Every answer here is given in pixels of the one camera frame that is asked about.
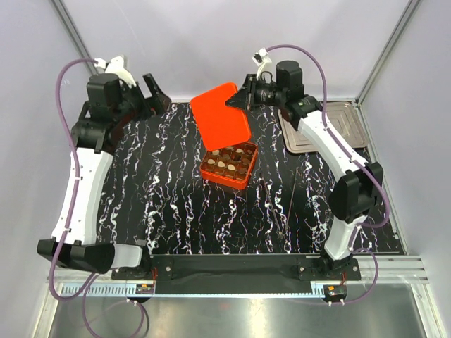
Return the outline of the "aluminium frame rail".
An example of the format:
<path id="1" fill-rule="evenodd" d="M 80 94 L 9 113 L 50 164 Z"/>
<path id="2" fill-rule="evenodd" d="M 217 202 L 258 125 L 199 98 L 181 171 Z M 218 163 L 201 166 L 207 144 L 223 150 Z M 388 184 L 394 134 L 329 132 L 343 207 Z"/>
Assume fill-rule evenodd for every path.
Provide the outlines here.
<path id="1" fill-rule="evenodd" d="M 51 0 L 50 4 L 52 5 L 52 8 L 55 10 L 58 18 L 60 19 L 70 41 L 75 47 L 75 50 L 78 53 L 78 58 L 81 60 L 81 62 L 85 62 L 87 64 L 88 73 L 94 77 L 98 76 L 99 70 L 101 70 L 101 64 L 98 61 L 94 60 L 89 53 L 82 39 L 82 36 L 78 31 L 76 24 L 72 19 L 72 16 L 69 13 L 69 10 L 64 4 L 64 1 Z M 93 84 L 93 88 L 88 89 L 88 94 L 93 94 L 95 105 L 100 106 L 101 104 L 103 104 L 104 106 L 110 107 L 117 106 L 121 98 L 121 94 L 119 92 L 119 81 L 116 80 L 116 83 L 114 84 L 113 80 L 107 82 L 107 78 L 104 75 L 101 75 L 101 78 L 104 80 L 96 81 Z"/>

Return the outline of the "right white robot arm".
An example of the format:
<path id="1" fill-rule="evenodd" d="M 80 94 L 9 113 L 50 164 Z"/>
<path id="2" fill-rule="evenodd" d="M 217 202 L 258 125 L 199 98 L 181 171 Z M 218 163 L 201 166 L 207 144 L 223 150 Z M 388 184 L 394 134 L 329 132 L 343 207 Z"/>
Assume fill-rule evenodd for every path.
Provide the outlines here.
<path id="1" fill-rule="evenodd" d="M 333 223 L 314 266 L 328 279 L 339 277 L 350 265 L 359 227 L 381 197 L 381 165 L 369 163 L 349 146 L 326 116 L 325 103 L 305 93 L 297 61 L 278 62 L 269 82 L 248 74 L 226 105 L 246 112 L 258 106 L 278 108 L 283 120 L 304 135 L 327 163 L 335 178 L 328 198 Z"/>

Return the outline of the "orange box lid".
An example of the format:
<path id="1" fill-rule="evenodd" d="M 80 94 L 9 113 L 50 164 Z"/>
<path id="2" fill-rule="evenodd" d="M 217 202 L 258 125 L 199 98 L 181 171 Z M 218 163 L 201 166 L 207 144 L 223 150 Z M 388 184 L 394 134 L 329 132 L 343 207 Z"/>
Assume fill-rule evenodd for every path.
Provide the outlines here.
<path id="1" fill-rule="evenodd" d="M 236 84 L 226 82 L 191 99 L 190 107 L 207 151 L 251 139 L 246 113 L 226 105 L 226 101 L 236 93 Z"/>

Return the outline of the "orange chocolate box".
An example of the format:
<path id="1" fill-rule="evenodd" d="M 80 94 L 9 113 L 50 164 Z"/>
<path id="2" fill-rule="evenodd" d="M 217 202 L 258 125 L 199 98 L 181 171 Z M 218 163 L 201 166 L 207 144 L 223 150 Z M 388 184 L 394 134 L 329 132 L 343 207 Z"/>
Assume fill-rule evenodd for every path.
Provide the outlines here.
<path id="1" fill-rule="evenodd" d="M 257 153 L 257 145 L 251 142 L 207 151 L 200 165 L 201 177 L 213 183 L 243 190 L 252 176 Z"/>

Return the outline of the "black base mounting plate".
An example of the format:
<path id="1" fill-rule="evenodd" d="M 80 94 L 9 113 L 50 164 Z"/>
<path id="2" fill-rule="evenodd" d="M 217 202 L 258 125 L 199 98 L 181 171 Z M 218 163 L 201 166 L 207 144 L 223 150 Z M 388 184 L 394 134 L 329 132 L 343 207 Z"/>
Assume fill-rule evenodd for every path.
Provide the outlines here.
<path id="1" fill-rule="evenodd" d="M 355 258 L 346 258 L 331 270 L 318 255 L 243 254 L 243 255 L 154 255 L 141 268 L 119 268 L 114 280 L 176 280 L 183 277 L 260 275 L 287 277 L 301 281 L 360 281 Z"/>

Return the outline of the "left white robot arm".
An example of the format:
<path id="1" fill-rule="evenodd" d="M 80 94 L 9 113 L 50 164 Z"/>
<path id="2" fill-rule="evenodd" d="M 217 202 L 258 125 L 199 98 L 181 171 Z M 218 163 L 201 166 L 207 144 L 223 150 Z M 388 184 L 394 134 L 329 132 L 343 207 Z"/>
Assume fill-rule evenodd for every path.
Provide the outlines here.
<path id="1" fill-rule="evenodd" d="M 106 175 L 123 138 L 124 127 L 165 113 L 171 99 L 152 74 L 143 76 L 151 96 L 138 84 L 127 84 L 114 73 L 93 75 L 88 99 L 70 131 L 75 152 L 60 219 L 50 238 L 41 239 L 37 253 L 58 267 L 104 274 L 127 268 L 138 279 L 152 271 L 144 247 L 136 244 L 97 243 L 97 213 Z"/>

